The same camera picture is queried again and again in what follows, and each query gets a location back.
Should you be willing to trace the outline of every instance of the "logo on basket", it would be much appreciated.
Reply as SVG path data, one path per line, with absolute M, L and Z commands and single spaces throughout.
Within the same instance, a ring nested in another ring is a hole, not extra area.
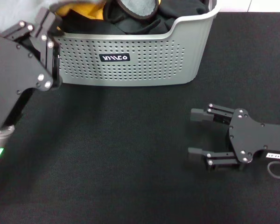
M 105 54 L 99 55 L 101 62 L 128 62 L 130 61 L 130 54 Z

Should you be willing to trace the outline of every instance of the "gray plastic basket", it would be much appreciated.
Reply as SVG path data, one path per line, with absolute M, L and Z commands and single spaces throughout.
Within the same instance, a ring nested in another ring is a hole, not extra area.
M 183 84 L 197 75 L 220 0 L 210 0 L 210 12 L 178 18 L 162 35 L 65 34 L 60 75 L 64 83 L 100 86 Z

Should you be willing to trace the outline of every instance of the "white tile floor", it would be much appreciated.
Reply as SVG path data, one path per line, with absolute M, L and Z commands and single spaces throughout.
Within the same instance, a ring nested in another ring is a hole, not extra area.
M 252 0 L 249 12 L 280 12 L 280 0 Z
M 280 12 L 280 0 L 220 0 L 221 12 Z

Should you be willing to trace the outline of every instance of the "black mat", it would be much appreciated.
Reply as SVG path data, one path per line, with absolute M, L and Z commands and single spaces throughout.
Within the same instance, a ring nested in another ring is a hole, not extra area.
M 280 14 L 219 14 L 184 85 L 65 84 L 36 93 L 0 163 L 0 224 L 280 223 L 280 181 L 183 166 L 224 149 L 226 127 L 189 120 L 208 103 L 280 124 Z

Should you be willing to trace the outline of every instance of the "bolt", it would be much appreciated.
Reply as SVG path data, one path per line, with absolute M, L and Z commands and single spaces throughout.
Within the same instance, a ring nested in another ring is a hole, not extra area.
M 54 43 L 52 41 L 48 42 L 48 48 L 53 48 L 54 47 Z
M 19 22 L 20 27 L 24 27 L 25 23 L 23 21 Z
M 28 26 L 28 30 L 32 31 L 34 29 L 34 27 L 32 25 Z
M 45 87 L 46 87 L 46 88 L 50 88 L 50 86 L 51 86 L 51 82 L 50 82 L 50 81 L 47 81 L 46 84 L 45 84 Z
M 42 81 L 44 78 L 45 78 L 45 76 L 44 76 L 43 74 L 40 74 L 40 75 L 37 77 L 37 80 L 38 80 L 38 81 Z
M 42 41 L 46 41 L 47 40 L 47 36 L 45 34 L 42 35 Z

